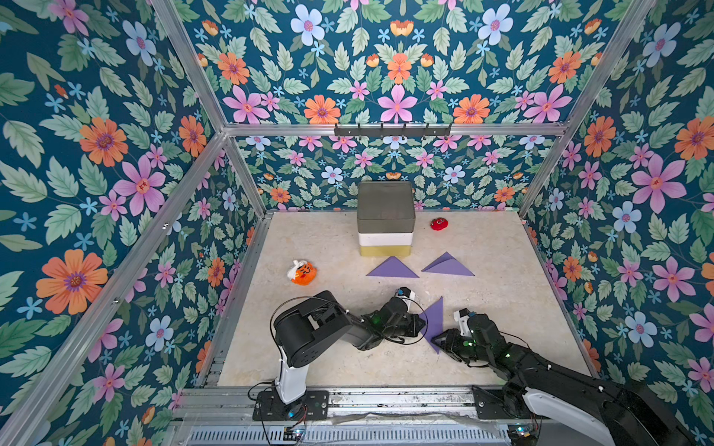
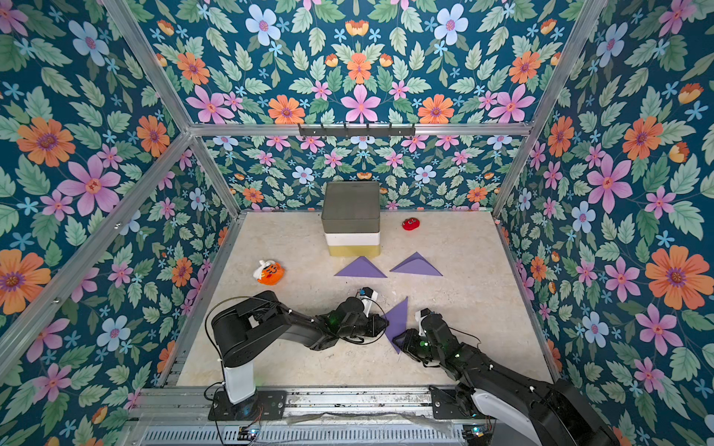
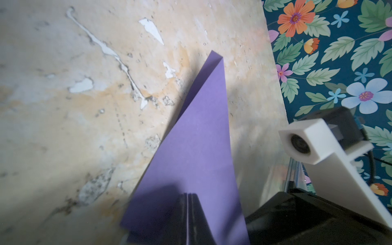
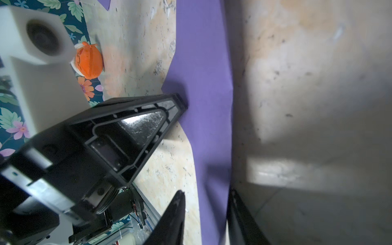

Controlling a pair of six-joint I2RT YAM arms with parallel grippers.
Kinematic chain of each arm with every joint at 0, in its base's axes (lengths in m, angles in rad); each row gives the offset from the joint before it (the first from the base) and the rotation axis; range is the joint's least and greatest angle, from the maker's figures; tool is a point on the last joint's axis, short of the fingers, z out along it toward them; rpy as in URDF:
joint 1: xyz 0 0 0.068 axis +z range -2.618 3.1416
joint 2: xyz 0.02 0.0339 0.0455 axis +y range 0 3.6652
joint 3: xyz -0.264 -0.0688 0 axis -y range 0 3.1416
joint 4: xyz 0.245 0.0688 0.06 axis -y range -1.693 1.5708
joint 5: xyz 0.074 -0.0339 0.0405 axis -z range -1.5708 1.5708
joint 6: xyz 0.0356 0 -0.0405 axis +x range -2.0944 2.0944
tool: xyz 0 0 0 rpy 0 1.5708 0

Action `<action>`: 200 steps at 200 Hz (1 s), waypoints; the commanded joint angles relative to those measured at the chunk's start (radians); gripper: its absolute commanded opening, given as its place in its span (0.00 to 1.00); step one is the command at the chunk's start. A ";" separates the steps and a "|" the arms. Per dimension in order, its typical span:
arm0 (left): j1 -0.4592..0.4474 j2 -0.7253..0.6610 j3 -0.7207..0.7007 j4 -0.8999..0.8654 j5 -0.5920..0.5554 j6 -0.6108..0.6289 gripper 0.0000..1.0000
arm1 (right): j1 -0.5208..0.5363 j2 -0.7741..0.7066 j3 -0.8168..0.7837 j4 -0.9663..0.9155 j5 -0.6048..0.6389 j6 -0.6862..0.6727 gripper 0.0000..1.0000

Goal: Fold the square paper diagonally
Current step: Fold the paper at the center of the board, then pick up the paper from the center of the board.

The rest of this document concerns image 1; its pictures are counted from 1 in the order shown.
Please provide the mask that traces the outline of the purple paper square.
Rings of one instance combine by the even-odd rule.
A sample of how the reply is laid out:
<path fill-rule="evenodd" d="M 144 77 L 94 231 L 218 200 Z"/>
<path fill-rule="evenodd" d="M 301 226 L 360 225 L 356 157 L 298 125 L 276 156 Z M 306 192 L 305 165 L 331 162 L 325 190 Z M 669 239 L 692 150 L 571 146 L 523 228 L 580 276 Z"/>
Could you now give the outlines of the purple paper square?
<path fill-rule="evenodd" d="M 375 269 L 372 269 L 367 275 L 368 277 L 383 277 L 383 278 L 399 278 L 399 279 L 416 279 L 418 275 L 412 271 L 402 260 L 396 256 L 390 256 Z"/>
<path fill-rule="evenodd" d="M 425 321 L 426 326 L 422 330 L 424 339 L 429 346 L 437 353 L 440 349 L 433 343 L 433 338 L 444 332 L 444 298 L 439 297 L 434 303 L 429 305 L 419 316 Z"/>
<path fill-rule="evenodd" d="M 433 260 L 433 262 L 427 265 L 422 272 L 474 277 L 474 274 L 470 269 L 468 269 L 448 252 L 445 252 L 442 256 Z"/>

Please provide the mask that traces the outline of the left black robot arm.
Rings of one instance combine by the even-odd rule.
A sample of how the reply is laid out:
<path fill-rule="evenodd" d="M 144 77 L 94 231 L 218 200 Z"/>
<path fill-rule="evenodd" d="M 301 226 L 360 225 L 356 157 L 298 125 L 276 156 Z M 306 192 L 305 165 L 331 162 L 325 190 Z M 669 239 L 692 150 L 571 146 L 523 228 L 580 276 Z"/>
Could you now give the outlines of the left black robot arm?
<path fill-rule="evenodd" d="M 430 328 L 426 310 L 407 287 L 397 289 L 378 310 L 355 314 L 325 290 L 312 297 L 296 297 L 296 306 L 271 316 L 271 338 L 280 352 L 280 373 L 273 390 L 290 406 L 307 394 L 310 365 L 342 341 L 358 351 L 383 343 L 410 346 Z"/>

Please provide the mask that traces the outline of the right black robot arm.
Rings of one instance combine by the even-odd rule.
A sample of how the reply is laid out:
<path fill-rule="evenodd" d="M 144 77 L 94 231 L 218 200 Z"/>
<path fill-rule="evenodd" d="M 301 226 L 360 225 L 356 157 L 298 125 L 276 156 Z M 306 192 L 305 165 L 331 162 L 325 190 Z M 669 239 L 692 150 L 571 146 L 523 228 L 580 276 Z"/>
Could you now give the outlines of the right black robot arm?
<path fill-rule="evenodd" d="M 551 362 L 509 342 L 485 314 L 461 310 L 459 327 L 431 339 L 450 358 L 491 369 L 505 381 L 504 410 L 526 409 L 602 445 L 695 445 L 694 436 L 642 383 L 618 384 Z"/>

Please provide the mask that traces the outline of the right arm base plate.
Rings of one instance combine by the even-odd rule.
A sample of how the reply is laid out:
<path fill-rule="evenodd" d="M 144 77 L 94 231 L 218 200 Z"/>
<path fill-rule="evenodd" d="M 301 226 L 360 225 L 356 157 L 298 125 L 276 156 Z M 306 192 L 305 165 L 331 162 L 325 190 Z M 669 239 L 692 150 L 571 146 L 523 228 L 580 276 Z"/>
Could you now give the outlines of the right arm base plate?
<path fill-rule="evenodd" d="M 502 388 L 471 386 L 477 416 L 481 420 L 530 419 L 531 413 L 522 401 L 507 396 Z"/>

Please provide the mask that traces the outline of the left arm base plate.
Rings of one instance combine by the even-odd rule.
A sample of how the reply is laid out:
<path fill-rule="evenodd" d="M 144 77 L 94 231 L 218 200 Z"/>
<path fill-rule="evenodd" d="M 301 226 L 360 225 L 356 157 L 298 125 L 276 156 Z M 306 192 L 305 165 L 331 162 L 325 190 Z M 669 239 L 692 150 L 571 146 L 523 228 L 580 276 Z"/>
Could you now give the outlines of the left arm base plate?
<path fill-rule="evenodd" d="M 254 421 L 320 421 L 327 419 L 330 393 L 308 390 L 293 403 L 284 403 L 276 390 L 262 390 L 256 399 Z"/>

